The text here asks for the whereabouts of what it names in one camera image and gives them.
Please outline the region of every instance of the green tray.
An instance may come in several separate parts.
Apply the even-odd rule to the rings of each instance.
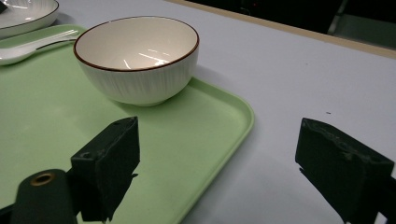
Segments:
[[[84,30],[54,26],[0,41],[0,48],[70,28]],[[0,208],[14,203],[25,177],[67,171],[75,152],[111,122],[131,116],[139,117],[139,176],[112,223],[181,221],[254,122],[244,100],[197,78],[161,105],[109,100],[85,78],[72,45],[0,66]]]

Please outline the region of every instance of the dark background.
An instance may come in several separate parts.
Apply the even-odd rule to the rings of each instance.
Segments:
[[[343,0],[189,0],[327,34]],[[343,13],[396,23],[396,0],[348,0]]]

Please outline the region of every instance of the table surface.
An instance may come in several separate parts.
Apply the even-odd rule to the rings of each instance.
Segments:
[[[191,3],[58,1],[56,24],[90,28],[134,16],[190,24],[201,38],[196,76],[255,111],[250,135],[183,223],[342,223],[294,161],[302,118],[396,161],[395,51]]]

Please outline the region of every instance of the ceramic spoon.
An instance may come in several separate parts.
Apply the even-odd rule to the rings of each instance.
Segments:
[[[70,30],[57,35],[52,35],[46,38],[32,41],[27,44],[19,45],[9,49],[0,49],[0,65],[7,65],[20,62],[34,53],[42,49],[47,49],[47,46],[52,44],[75,40],[77,39],[78,31]]]

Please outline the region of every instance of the ceramic bowl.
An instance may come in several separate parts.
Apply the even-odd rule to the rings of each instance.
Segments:
[[[74,45],[78,63],[105,96],[157,105],[180,92],[195,72],[199,36],[188,24],[162,17],[109,21]]]
[[[58,17],[55,0],[0,0],[7,9],[0,13],[0,39],[47,27]]]

